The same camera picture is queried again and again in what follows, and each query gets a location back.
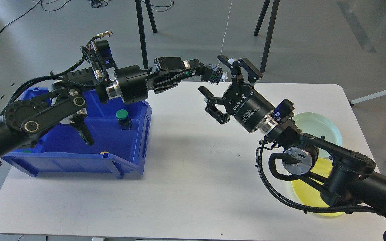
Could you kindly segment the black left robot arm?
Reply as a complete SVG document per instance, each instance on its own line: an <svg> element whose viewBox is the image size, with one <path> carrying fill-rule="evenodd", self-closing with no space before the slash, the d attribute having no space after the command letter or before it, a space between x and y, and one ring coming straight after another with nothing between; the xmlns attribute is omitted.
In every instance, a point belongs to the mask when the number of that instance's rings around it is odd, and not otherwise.
<svg viewBox="0 0 386 241"><path fill-rule="evenodd" d="M81 46L81 60L68 70L34 78L17 89L0 114L0 158L15 149L35 147L40 137L64 119L86 144L93 145L85 124L84 92L95 90L101 104L121 98L130 105L146 100L150 90L158 94L193 76L211 83L220 81L220 74L213 73L219 68L198 59L159 57L154 61L155 71L138 65L118 68L105 40L111 35L111 31L99 33Z"/></svg>

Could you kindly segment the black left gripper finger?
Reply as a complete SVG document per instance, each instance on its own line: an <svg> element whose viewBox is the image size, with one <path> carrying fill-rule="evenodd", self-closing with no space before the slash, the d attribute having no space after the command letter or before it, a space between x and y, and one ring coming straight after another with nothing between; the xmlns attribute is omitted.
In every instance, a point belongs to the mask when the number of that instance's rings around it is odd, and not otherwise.
<svg viewBox="0 0 386 241"><path fill-rule="evenodd" d="M153 90L155 94L162 93L168 89L176 87L182 80L195 76L197 75L193 74L193 72L169 73L165 75L153 74L149 78L149 91Z"/></svg>
<svg viewBox="0 0 386 241"><path fill-rule="evenodd" d="M213 67L203 64L198 59L183 61L180 57L158 57L154 60L156 70L151 75L169 73L189 73L204 75L213 72Z"/></svg>

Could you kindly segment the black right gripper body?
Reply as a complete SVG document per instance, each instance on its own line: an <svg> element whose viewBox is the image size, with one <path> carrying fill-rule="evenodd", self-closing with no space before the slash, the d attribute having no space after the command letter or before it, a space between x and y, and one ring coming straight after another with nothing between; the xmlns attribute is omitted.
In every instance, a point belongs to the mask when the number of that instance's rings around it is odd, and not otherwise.
<svg viewBox="0 0 386 241"><path fill-rule="evenodd" d="M234 116L249 133L261 130L264 134L270 133L278 125L272 117L275 107L247 83L230 84L223 94L223 100L227 101L223 123Z"/></svg>

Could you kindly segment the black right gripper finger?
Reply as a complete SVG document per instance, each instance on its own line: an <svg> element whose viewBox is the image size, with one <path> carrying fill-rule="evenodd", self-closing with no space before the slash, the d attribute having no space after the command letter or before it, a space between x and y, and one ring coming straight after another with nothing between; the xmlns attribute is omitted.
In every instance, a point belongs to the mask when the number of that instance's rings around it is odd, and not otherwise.
<svg viewBox="0 0 386 241"><path fill-rule="evenodd" d="M230 115L222 113L216 108L216 105L231 105L233 100L227 99L226 97L214 97L205 86L198 87L198 90L205 96L205 102L207 103L205 111L220 124L223 125L227 123L230 120Z"/></svg>
<svg viewBox="0 0 386 241"><path fill-rule="evenodd" d="M261 73L247 58L228 59L225 55L219 55L218 59L230 68L230 79L235 86L238 86L241 83L247 83L253 86L257 81L263 78L263 73ZM242 69L247 72L247 78L242 76Z"/></svg>

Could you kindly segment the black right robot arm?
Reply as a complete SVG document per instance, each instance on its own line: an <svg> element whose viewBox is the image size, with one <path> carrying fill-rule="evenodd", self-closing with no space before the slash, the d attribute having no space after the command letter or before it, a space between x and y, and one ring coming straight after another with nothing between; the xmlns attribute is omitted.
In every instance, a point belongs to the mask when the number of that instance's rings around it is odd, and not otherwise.
<svg viewBox="0 0 386 241"><path fill-rule="evenodd" d="M292 119L291 101L285 99L274 107L255 90L253 85L263 74L248 59L228 59L224 55L218 59L230 69L232 83L222 97L214 97L204 86L199 87L206 98L206 111L221 124L233 116L248 132L262 131L264 138L256 149L256 168L273 197L305 213L371 212L386 218L386 176L374 171L374 160L299 129ZM263 150L269 143L269 150L283 148L283 152L269 157L272 176L306 183L320 193L327 207L296 203L273 188L264 174L262 161Z"/></svg>

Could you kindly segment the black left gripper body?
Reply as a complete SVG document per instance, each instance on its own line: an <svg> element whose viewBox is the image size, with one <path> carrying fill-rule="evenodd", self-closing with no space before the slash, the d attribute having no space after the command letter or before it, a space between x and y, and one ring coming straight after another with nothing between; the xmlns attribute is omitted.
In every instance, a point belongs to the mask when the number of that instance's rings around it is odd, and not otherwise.
<svg viewBox="0 0 386 241"><path fill-rule="evenodd" d="M142 70L138 65L115 69L114 79L106 87L109 99L121 98L126 105L148 98L146 82L151 68Z"/></svg>

